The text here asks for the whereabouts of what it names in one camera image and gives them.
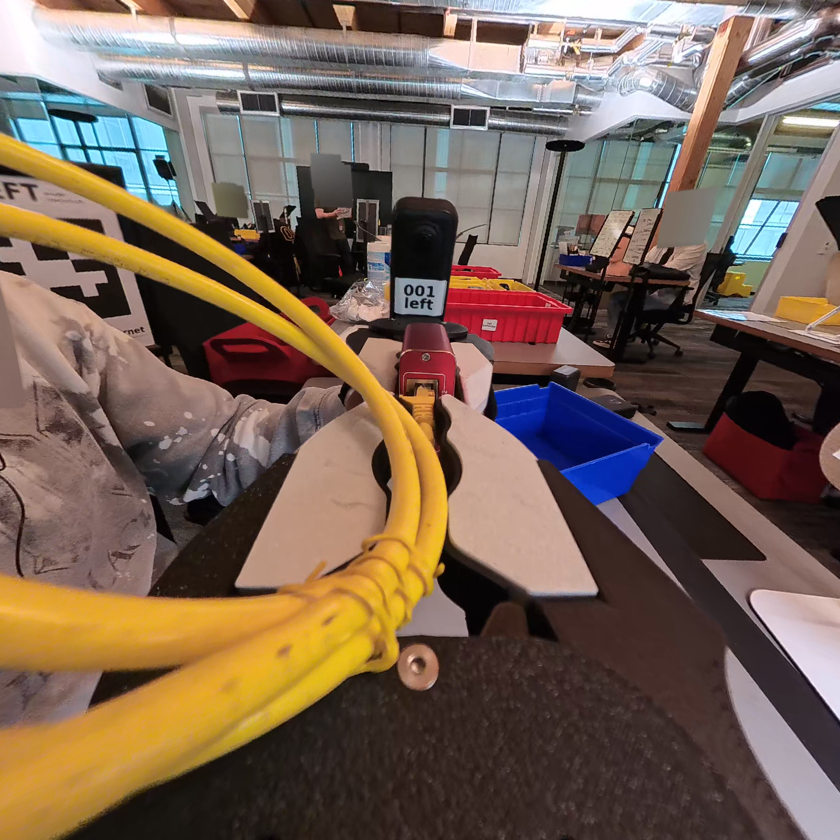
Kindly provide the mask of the person's torso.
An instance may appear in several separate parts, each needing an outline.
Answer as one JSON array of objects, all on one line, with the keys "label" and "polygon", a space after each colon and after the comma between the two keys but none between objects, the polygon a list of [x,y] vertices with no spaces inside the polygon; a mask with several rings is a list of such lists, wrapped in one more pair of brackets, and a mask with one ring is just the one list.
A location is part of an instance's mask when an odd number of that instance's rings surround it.
[{"label": "person's torso", "polygon": [[99,404],[85,324],[20,278],[2,276],[2,300],[23,386],[2,408],[2,576],[147,595],[174,545]]}]

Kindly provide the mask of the red floor bag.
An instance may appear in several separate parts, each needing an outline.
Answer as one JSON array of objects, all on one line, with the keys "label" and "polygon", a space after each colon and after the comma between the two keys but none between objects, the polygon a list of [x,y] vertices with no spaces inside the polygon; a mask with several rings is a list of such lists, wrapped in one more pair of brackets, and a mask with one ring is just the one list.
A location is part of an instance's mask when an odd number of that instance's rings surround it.
[{"label": "red floor bag", "polygon": [[827,485],[819,458],[823,441],[824,436],[795,427],[793,448],[781,448],[723,414],[702,453],[756,498],[815,505]]}]

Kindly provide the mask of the white note board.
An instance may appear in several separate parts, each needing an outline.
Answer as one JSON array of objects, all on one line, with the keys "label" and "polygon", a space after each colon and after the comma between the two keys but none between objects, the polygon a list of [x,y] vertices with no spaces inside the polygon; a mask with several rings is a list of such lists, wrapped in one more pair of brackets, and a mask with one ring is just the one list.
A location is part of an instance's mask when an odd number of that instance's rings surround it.
[{"label": "white note board", "polygon": [[611,259],[634,216],[635,211],[633,209],[614,209],[606,215],[603,225],[592,244],[590,256]]},{"label": "white note board", "polygon": [[633,233],[625,249],[622,262],[629,266],[640,266],[652,247],[662,209],[645,208],[638,212]]}]

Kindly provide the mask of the yellow plastic bin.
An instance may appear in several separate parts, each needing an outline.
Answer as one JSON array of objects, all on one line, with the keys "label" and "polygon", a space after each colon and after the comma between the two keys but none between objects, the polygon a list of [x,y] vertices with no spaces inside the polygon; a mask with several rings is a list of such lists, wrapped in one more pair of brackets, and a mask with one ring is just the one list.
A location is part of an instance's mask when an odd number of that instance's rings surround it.
[{"label": "yellow plastic bin", "polygon": [[[824,297],[782,297],[773,315],[777,319],[808,324],[833,308],[833,305]],[[839,314],[836,320],[823,326],[839,326]]]},{"label": "yellow plastic bin", "polygon": [[471,289],[480,291],[520,291],[531,292],[533,289],[518,280],[481,276],[451,276],[449,286],[452,289]]}]

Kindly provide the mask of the white wood-edged table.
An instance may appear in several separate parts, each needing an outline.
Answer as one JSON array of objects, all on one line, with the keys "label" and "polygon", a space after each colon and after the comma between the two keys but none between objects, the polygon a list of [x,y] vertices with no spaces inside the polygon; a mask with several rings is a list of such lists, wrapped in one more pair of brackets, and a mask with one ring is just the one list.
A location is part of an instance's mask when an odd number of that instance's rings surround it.
[{"label": "white wood-edged table", "polygon": [[591,345],[562,329],[555,344],[489,343],[468,337],[480,350],[493,353],[494,384],[523,385],[547,382],[552,373],[564,366],[574,367],[581,379],[594,377],[611,381],[615,365]]}]

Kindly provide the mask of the red metal ethernet adapter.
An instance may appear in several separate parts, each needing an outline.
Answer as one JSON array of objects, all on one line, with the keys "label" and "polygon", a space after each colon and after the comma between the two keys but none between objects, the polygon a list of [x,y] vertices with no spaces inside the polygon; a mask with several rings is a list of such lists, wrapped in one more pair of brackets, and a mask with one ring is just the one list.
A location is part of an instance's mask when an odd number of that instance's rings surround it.
[{"label": "red metal ethernet adapter", "polygon": [[455,396],[458,367],[441,322],[410,322],[397,363],[397,395],[438,452],[436,405]]}]

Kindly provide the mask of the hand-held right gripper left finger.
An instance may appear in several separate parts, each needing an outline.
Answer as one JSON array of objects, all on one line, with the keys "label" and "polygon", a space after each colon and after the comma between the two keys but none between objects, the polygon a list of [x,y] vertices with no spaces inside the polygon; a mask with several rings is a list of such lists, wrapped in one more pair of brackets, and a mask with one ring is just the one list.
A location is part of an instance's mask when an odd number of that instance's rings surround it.
[{"label": "hand-held right gripper left finger", "polygon": [[238,592],[274,591],[328,574],[382,532],[386,495],[373,456],[383,443],[367,405],[326,424],[301,446],[235,582]]}]

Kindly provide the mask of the wooden support post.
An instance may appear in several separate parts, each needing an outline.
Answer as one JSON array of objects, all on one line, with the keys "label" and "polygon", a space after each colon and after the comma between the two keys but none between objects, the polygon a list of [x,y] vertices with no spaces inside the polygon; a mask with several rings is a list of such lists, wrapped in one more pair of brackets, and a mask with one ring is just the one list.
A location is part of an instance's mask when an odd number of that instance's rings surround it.
[{"label": "wooden support post", "polygon": [[686,135],[668,181],[666,196],[697,187],[712,136],[752,29],[753,17],[741,15],[730,17],[718,28]]}]

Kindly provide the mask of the black backpack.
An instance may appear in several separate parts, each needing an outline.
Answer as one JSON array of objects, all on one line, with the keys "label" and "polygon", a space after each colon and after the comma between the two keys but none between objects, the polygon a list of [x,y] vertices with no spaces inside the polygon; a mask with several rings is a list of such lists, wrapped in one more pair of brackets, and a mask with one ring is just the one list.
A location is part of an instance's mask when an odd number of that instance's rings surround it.
[{"label": "black backpack", "polygon": [[765,391],[742,392],[731,396],[724,413],[744,432],[784,450],[797,443],[795,425],[781,400]]}]

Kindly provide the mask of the black office chair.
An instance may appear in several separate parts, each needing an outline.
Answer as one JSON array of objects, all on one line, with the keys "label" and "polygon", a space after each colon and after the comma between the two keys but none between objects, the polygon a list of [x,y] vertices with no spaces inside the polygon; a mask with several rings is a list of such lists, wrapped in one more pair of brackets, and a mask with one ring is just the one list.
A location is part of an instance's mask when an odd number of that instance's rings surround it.
[{"label": "black office chair", "polygon": [[655,347],[661,343],[674,348],[675,356],[681,356],[683,354],[683,350],[676,342],[661,335],[662,328],[669,325],[685,326],[691,322],[695,310],[705,300],[707,293],[717,288],[728,269],[732,266],[735,260],[735,254],[732,251],[733,240],[734,236],[729,236],[720,252],[707,251],[705,263],[700,274],[699,286],[690,301],[684,299],[683,295],[690,285],[689,277],[689,285],[687,287],[670,287],[680,290],[680,294],[667,310],[644,312],[643,309],[642,315],[637,320],[636,336],[640,343],[647,346],[647,357],[650,360],[655,357]]}]

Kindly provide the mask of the silver ventilation duct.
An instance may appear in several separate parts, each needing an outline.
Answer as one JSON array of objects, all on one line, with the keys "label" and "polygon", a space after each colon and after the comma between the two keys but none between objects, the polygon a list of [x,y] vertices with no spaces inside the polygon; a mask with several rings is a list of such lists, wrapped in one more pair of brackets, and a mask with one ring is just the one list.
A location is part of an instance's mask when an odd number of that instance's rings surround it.
[{"label": "silver ventilation duct", "polygon": [[[838,3],[821,7],[794,5],[793,17],[742,53],[723,108],[729,109],[764,86],[801,75],[838,60]],[[622,96],[649,93],[681,111],[695,105],[700,82],[686,82],[653,66],[623,72],[616,83]]]},{"label": "silver ventilation duct", "polygon": [[524,48],[188,17],[36,7],[49,46],[92,59],[99,78],[169,88],[408,100],[584,117],[603,93],[568,70],[528,71]]}]

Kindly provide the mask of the blue plastic bin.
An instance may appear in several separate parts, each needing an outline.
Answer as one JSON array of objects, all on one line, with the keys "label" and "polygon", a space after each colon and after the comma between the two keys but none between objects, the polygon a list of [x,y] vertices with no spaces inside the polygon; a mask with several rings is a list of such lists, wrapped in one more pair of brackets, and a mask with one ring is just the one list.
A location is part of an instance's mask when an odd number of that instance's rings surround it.
[{"label": "blue plastic bin", "polygon": [[625,495],[663,438],[561,385],[495,392],[496,422],[591,503]]}]

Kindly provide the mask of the person's left forearm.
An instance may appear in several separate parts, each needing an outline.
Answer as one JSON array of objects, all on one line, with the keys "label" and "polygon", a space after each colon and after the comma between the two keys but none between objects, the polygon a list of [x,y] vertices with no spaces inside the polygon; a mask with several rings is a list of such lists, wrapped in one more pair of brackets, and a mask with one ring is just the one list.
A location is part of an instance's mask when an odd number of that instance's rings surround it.
[{"label": "person's left forearm", "polygon": [[283,455],[345,413],[344,389],[309,387],[289,403],[241,395],[150,359],[143,420],[150,448],[138,457],[147,488],[175,507],[209,497],[225,507]]}]

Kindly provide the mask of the clear plastic bag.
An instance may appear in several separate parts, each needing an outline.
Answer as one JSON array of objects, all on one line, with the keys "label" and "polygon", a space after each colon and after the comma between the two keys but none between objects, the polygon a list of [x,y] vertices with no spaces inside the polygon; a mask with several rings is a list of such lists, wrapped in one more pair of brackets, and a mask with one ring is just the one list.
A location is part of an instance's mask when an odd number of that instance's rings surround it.
[{"label": "clear plastic bag", "polygon": [[391,282],[364,278],[355,281],[342,298],[329,308],[333,318],[352,324],[391,317]]}]

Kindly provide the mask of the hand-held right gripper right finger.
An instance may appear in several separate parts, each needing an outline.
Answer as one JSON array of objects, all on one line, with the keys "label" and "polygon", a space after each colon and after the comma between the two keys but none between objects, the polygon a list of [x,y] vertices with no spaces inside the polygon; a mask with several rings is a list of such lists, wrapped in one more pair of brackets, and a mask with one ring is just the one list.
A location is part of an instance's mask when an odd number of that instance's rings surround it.
[{"label": "hand-held right gripper right finger", "polygon": [[536,456],[502,426],[451,395],[446,442],[460,478],[448,498],[457,553],[516,593],[589,598],[598,587]]}]

